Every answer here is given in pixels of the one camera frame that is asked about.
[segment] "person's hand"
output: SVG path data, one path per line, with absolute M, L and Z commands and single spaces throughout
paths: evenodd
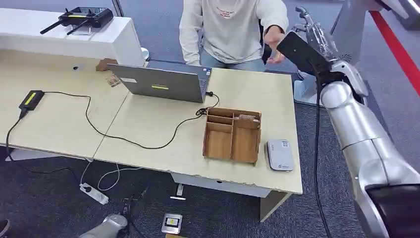
M 267 34 L 264 36 L 264 42 L 275 52 L 275 56 L 268 58 L 267 63 L 280 63 L 285 59 L 284 55 L 277 50 L 277 45 L 285 36 L 279 26 L 271 26 L 268 29 Z

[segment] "white cable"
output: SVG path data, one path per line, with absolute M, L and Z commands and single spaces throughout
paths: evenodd
M 135 168 L 135 169 L 133 169 L 133 168 L 126 168 L 126 169 L 119 169 L 119 167 L 118 167 L 118 164 L 117 163 L 115 163 L 116 165 L 117 165 L 117 170 L 114 170 L 114 171 L 111 171 L 111 172 L 108 172 L 108 173 L 106 173 L 106 174 L 104 174 L 100 179 L 99 179 L 99 181 L 98 181 L 98 190 L 100 190 L 100 191 L 108 191 L 108 190 L 110 190 L 111 188 L 113 188 L 115 185 L 117 185 L 117 183 L 118 183 L 118 181 L 119 181 L 119 178 L 120 178 L 120 172 L 121 171 L 124 171 L 124 170 L 139 170 L 139 169 L 142 169 L 142 168 Z M 112 173 L 115 173 L 115 172 L 118 172 L 118 178 L 117 178 L 117 180 L 115 181 L 115 183 L 113 184 L 113 185 L 111 185 L 110 187 L 108 187 L 108 188 L 100 188 L 99 187 L 99 185 L 101 184 L 101 181 L 102 181 L 102 179 L 104 179 L 107 175 L 110 175 L 110 174 L 112 174 Z
M 86 170 L 88 170 L 89 165 L 91 165 L 92 162 L 88 161 L 88 165 L 86 166 L 85 170 L 82 173 L 82 176 L 80 177 L 80 184 L 82 184 L 83 176 L 85 176 Z

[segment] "wooden organizer box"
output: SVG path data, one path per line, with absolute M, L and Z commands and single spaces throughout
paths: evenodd
M 261 136 L 261 113 L 210 108 L 204 133 L 206 157 L 255 163 Z

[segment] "laptop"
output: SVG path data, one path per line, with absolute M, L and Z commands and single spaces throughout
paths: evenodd
M 211 68 L 160 61 L 147 67 L 108 64 L 108 68 L 136 95 L 203 103 Z

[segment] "power strip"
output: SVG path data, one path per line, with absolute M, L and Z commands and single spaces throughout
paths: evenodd
M 105 205 L 108 203 L 108 197 L 96 190 L 94 187 L 90 186 L 87 183 L 80 184 L 80 191 L 84 192 L 85 194 L 89 195 L 94 200 L 98 201 L 100 204 Z

